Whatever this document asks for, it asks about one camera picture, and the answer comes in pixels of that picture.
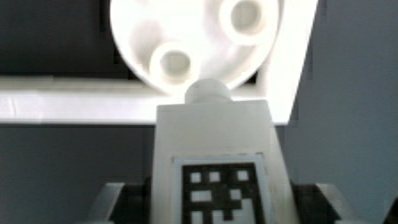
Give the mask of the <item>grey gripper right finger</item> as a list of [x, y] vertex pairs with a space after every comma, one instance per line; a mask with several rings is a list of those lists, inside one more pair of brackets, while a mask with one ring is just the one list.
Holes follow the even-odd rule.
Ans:
[[302, 224], [362, 224], [342, 193], [332, 184], [293, 184]]

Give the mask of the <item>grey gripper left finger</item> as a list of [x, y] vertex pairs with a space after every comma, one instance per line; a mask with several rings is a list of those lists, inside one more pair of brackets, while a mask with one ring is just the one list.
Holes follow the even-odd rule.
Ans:
[[81, 224], [149, 224], [143, 184], [106, 183]]

